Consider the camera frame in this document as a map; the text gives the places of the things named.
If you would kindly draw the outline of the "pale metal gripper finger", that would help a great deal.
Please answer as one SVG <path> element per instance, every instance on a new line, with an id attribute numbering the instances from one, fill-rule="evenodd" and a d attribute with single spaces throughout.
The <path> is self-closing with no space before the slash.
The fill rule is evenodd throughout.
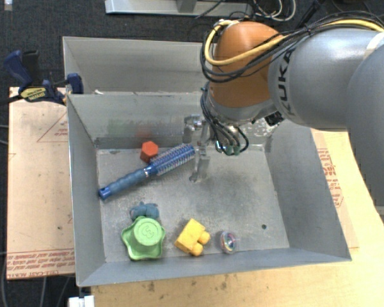
<path id="1" fill-rule="evenodd" d="M 202 128 L 202 118 L 200 114 L 191 114 L 184 118 L 184 130 L 182 135 L 183 143 L 191 143 L 193 133 Z"/>
<path id="2" fill-rule="evenodd" d="M 208 156 L 208 153 L 207 153 L 207 147 L 199 146 L 196 149 L 195 166 L 189 180 L 194 183 L 205 180 L 207 178 L 209 162 L 210 162 L 210 157 Z"/>

